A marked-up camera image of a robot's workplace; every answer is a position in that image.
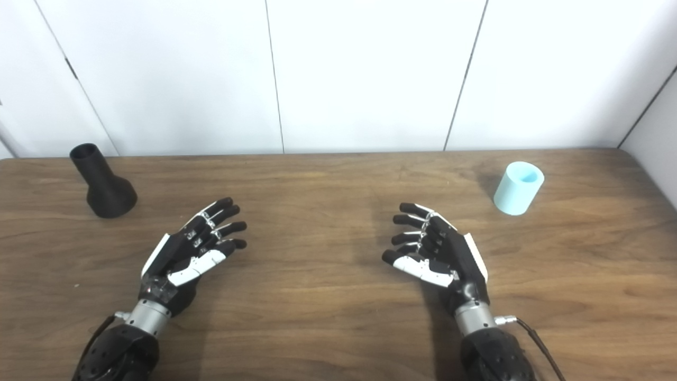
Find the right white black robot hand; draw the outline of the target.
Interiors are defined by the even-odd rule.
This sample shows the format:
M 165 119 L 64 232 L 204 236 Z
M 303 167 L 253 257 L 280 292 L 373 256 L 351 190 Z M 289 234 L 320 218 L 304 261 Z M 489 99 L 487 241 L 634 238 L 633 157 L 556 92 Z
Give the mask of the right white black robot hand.
M 440 213 L 401 203 L 396 225 L 413 227 L 391 238 L 382 260 L 403 273 L 440 288 L 448 313 L 469 305 L 489 306 L 488 271 L 472 235 L 462 234 Z

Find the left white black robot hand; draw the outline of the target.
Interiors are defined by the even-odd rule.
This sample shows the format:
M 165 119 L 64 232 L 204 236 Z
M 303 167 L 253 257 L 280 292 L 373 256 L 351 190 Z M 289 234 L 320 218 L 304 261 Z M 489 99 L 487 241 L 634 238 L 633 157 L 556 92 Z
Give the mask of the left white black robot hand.
M 188 308 L 201 277 L 246 248 L 245 240 L 230 236 L 245 231 L 246 222 L 226 222 L 239 212 L 232 198 L 221 198 L 165 234 L 142 268 L 139 299 L 158 303 L 173 318 Z

